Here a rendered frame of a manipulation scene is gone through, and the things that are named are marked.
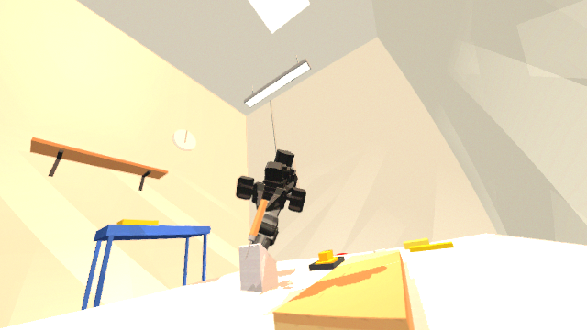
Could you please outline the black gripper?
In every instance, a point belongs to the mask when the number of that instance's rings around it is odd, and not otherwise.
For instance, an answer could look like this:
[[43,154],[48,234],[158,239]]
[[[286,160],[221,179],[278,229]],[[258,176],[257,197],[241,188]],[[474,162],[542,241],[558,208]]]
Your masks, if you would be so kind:
[[[253,185],[254,184],[254,185]],[[288,191],[282,188],[282,185],[276,181],[255,182],[254,178],[247,176],[240,176],[238,178],[236,197],[241,200],[249,200],[256,205],[258,211],[261,200],[269,201],[265,213],[274,210],[283,210],[286,200],[290,201],[288,209],[293,212],[303,212],[306,191],[293,187],[292,193],[288,194]],[[252,197],[251,197],[252,195]]]

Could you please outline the orange-handled awl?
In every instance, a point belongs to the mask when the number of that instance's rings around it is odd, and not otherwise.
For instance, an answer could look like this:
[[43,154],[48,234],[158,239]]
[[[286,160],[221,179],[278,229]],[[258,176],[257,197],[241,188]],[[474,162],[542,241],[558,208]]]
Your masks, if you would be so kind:
[[249,251],[249,247],[250,247],[251,241],[252,241],[252,242],[255,242],[256,236],[257,236],[257,235],[258,235],[258,233],[259,233],[259,230],[260,230],[260,222],[261,222],[261,218],[262,218],[262,216],[263,216],[263,214],[264,214],[264,211],[265,211],[266,205],[267,205],[267,201],[266,201],[266,200],[261,200],[261,201],[260,201],[260,206],[259,206],[259,209],[258,209],[258,211],[257,211],[257,213],[256,213],[256,215],[255,215],[255,216],[256,216],[256,218],[255,218],[255,220],[254,220],[253,226],[252,226],[252,228],[251,228],[251,230],[250,230],[250,233],[249,233],[249,238],[248,238],[248,240],[249,240],[250,242],[249,242],[248,249],[247,249],[247,251],[246,251],[246,253],[247,253],[247,254],[246,254],[246,257],[245,257],[245,259],[246,259],[246,258],[247,258],[247,256],[248,256],[248,251]]

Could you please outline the dark grey rectangular frame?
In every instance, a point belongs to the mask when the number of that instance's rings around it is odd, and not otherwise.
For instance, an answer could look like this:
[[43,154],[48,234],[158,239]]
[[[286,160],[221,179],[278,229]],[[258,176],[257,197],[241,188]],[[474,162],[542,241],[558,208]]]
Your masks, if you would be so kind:
[[334,263],[327,263],[327,264],[315,264],[316,262],[318,262],[319,260],[309,264],[308,269],[309,271],[313,271],[313,270],[333,270],[335,267],[337,267],[340,263],[342,263],[344,261],[344,256],[338,257],[338,260]]

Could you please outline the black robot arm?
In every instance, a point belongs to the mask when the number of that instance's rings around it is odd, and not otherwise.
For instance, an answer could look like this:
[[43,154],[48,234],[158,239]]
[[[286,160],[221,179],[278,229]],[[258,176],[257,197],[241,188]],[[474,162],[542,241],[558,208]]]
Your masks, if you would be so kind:
[[[265,176],[262,183],[264,183],[265,180],[279,182],[282,185],[282,188],[285,183],[284,189],[288,191],[288,194],[291,193],[292,188],[296,186],[298,180],[296,170],[291,168],[293,160],[294,154],[291,153],[291,151],[277,149],[274,162],[269,161],[265,167]],[[259,233],[256,236],[255,242],[252,242],[251,245],[261,243],[268,251],[269,247],[274,244],[279,233],[277,226],[280,211],[281,210],[274,210],[263,215],[260,222]]]

